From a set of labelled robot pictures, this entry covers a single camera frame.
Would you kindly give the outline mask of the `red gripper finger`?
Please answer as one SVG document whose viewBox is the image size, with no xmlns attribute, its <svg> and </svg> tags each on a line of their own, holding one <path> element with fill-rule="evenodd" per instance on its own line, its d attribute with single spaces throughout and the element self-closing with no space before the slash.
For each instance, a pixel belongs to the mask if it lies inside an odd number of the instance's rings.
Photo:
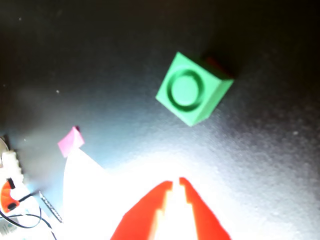
<svg viewBox="0 0 320 240">
<path fill-rule="evenodd" d="M 156 210 L 163 207 L 166 192 L 172 187 L 171 181 L 164 181 L 150 190 L 125 213 L 111 239 L 148 240 L 153 231 Z"/>
<path fill-rule="evenodd" d="M 199 240 L 230 240 L 228 232 L 192 184 L 185 177 L 179 178 L 179 184 L 184 186 L 187 203 L 192 205 L 197 238 Z"/>
</svg>

